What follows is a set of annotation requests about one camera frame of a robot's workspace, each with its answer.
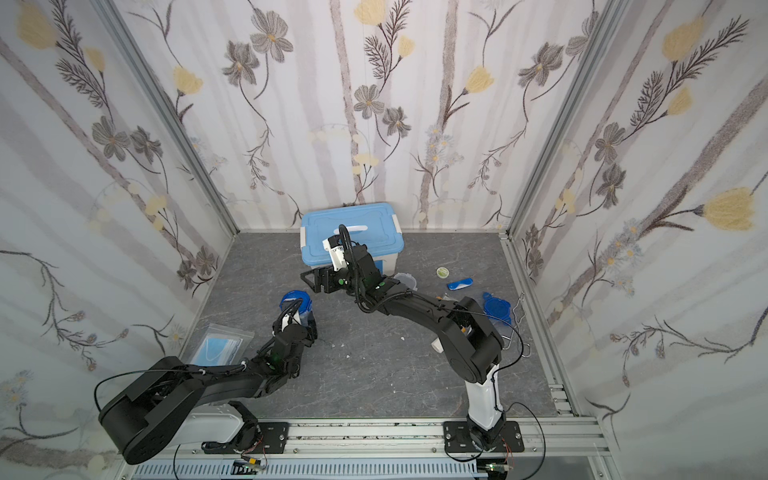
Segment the blue lidded clear jar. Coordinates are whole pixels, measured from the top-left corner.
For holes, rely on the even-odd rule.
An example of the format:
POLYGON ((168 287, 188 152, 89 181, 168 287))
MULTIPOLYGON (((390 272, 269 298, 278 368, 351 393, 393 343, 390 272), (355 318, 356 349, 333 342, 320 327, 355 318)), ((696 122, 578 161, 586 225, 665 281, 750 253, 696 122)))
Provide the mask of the blue lidded clear jar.
POLYGON ((418 290, 417 280, 411 274, 399 272, 393 276, 393 279, 397 280, 400 284, 410 290, 418 290))
POLYGON ((282 328, 298 323, 304 327, 310 326, 312 301, 309 294, 302 290, 292 290, 286 293, 280 301, 279 325, 282 328))

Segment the blue jar lid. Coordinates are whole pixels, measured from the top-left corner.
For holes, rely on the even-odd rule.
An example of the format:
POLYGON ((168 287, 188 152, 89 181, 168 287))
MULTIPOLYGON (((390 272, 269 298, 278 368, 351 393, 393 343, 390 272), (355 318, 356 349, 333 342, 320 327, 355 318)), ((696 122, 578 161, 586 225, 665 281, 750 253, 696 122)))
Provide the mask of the blue jar lid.
POLYGON ((512 305, 508 301, 498 298, 489 292, 484 292, 482 298, 483 311, 488 318, 507 326, 512 325, 512 305))

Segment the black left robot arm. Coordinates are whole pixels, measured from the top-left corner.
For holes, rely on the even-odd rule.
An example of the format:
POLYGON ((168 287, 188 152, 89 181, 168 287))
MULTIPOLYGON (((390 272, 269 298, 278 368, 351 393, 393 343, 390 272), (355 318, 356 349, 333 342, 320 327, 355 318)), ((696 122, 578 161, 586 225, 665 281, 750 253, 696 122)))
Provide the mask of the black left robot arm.
POLYGON ((136 372, 135 380, 101 407, 98 421, 129 465, 173 445, 200 444, 207 453, 241 453, 262 437, 245 398, 267 396, 300 374, 302 353, 317 338, 299 298, 287 302, 273 337, 238 364, 184 364, 175 356, 136 372))

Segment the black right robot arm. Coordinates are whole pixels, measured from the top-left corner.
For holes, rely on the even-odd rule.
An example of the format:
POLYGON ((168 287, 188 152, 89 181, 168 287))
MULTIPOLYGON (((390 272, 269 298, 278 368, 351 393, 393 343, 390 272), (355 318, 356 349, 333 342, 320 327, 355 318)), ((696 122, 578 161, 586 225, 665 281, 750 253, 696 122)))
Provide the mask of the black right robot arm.
POLYGON ((401 317, 435 334, 449 366, 465 382, 469 438, 476 449, 493 450, 507 423, 498 374, 513 364, 502 363, 504 339, 491 317, 470 297, 428 297, 382 274, 367 246, 353 241, 343 224, 322 246, 331 264, 302 273, 302 280, 315 293, 345 291, 366 314, 401 317))

